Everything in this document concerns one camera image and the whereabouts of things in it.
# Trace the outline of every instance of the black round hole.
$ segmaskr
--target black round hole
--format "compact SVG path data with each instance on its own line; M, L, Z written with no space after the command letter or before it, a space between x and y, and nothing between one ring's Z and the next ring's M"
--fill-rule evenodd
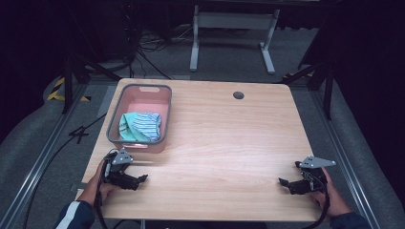
M233 94L233 97L235 97L236 99L243 99L245 97L245 95L241 92L235 92Z

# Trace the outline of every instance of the wooden table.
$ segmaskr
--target wooden table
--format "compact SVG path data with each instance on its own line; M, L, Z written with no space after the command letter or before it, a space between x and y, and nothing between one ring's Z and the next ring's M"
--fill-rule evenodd
M125 171L149 175L136 191L118 190L103 205L105 218L315 221L309 196L291 195L278 177L302 179L294 161L312 155L286 85L122 79L117 85L82 179L113 148L106 137L117 99L130 83L173 90L165 150L135 153ZM243 99L233 94L242 92Z

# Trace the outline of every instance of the sleeve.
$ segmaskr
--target sleeve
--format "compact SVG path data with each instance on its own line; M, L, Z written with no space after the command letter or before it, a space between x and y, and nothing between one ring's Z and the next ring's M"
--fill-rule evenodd
M350 212L330 219L330 227L333 229L371 229L372 227L360 215Z
M90 228L95 222L92 206L86 201L73 201L66 205L59 214L59 219L53 228Z

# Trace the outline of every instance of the white metal table frame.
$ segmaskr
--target white metal table frame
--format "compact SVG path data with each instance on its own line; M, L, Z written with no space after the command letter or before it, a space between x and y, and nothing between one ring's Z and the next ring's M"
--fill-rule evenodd
M265 42L260 43L263 58L266 63L267 72L274 74L274 66L271 61L268 47L271 37L277 24L279 10L273 14L250 14L250 13L228 13L228 12L205 12L200 11L199 6L194 7L193 22L193 48L191 51L190 71L195 72L199 61L199 28L227 28L247 30L267 30Z

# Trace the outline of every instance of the pink bin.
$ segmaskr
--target pink bin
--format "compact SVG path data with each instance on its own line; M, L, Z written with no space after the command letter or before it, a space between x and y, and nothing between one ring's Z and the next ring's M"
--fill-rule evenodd
M117 148L128 152L160 153L166 146L172 90L166 85L129 84L121 95L107 130L107 138ZM157 141L125 141L120 139L119 121L126 113L158 113L161 117L160 138Z

